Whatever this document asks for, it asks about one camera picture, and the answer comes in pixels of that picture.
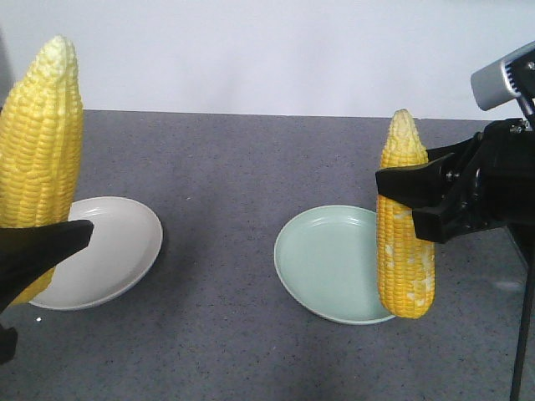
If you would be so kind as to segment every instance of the white wall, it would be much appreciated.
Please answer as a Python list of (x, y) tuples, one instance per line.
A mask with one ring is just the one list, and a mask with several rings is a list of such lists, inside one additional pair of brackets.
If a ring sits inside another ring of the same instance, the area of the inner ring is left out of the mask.
[(535, 40), (534, 21), (533, 0), (0, 2), (15, 79), (62, 33), (87, 109), (169, 112), (515, 117), (480, 111), (470, 75)]

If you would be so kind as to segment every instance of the yellow corn cob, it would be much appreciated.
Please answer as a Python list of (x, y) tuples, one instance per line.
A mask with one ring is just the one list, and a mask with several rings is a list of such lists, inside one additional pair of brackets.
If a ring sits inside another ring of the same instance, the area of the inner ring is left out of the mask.
[[(412, 116), (395, 112), (381, 168), (428, 161)], [(377, 267), (380, 300), (399, 317), (418, 318), (435, 298), (435, 246), (415, 237), (411, 210), (382, 195), (377, 199)]]
[[(78, 179), (83, 109), (73, 44), (56, 36), (13, 86), (0, 114), (0, 226), (66, 221)], [(13, 303), (50, 283), (41, 276)]]

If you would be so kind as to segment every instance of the plate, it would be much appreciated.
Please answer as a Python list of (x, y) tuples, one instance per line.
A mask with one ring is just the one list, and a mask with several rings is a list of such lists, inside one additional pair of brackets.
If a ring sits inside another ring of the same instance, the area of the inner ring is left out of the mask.
[(394, 317), (377, 290), (375, 213), (320, 206), (289, 221), (275, 242), (275, 267), (288, 292), (328, 320), (372, 324)]
[(94, 224), (89, 245), (56, 266), (52, 282), (30, 303), (73, 311), (96, 307), (132, 288), (150, 269), (163, 231), (156, 214), (131, 199), (103, 196), (72, 204), (69, 220)]

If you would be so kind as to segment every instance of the speckled surface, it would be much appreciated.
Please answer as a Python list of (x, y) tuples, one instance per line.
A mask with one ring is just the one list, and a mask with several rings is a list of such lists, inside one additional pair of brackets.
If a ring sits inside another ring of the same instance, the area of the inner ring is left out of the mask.
[[(328, 204), (375, 209), (388, 124), (88, 111), (77, 199), (147, 204), (164, 246), (105, 305), (0, 316), (20, 337), (0, 367), (0, 399), (508, 399), (524, 269), (504, 230), (437, 246), (436, 302), (416, 321), (328, 322), (278, 280), (273, 243), (290, 218)], [(434, 147), (485, 124), (417, 125)], [(532, 377), (524, 383), (534, 399)]]

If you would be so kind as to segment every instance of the light green plate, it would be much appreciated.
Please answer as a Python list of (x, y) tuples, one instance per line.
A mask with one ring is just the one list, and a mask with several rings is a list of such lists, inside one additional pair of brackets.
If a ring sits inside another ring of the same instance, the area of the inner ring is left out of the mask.
[(320, 206), (295, 216), (275, 242), (275, 267), (288, 292), (328, 320), (372, 324), (394, 317), (377, 292), (375, 213)]

